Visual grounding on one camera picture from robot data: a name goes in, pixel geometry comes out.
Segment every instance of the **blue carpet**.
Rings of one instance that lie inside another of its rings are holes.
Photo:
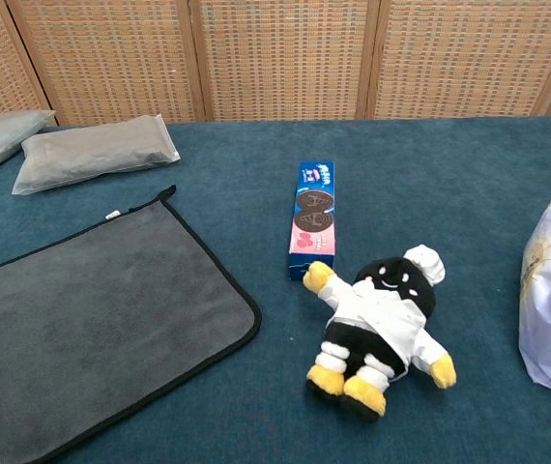
[[[522,250],[551,199],[551,118],[170,125],[182,159],[27,197],[0,166],[0,262],[152,199],[171,202],[263,311],[261,332],[62,463],[551,463],[551,391],[518,352]],[[287,278],[297,167],[335,162],[346,279],[419,243],[447,277],[427,329],[458,384],[412,371],[367,424],[305,389],[330,309]]]

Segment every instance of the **chef hat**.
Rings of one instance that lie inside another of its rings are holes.
[[[430,285],[436,285],[446,276],[443,261],[434,249],[426,245],[418,245],[404,253],[404,257],[420,268]]]

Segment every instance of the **cookie box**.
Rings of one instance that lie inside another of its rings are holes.
[[[313,261],[334,264],[335,191],[332,161],[300,164],[291,230],[289,275],[301,280]]]

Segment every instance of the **yellow hand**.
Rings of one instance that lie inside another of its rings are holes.
[[[320,292],[333,273],[334,271],[327,264],[314,261],[304,275],[305,288],[310,292]]]
[[[440,389],[448,389],[456,383],[456,370],[449,354],[430,365],[430,375]]]

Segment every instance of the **black plush head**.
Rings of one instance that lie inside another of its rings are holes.
[[[426,318],[434,310],[435,298],[432,286],[415,264],[406,258],[388,258],[365,266],[355,281],[372,277],[374,288],[397,291],[402,300],[412,300]]]

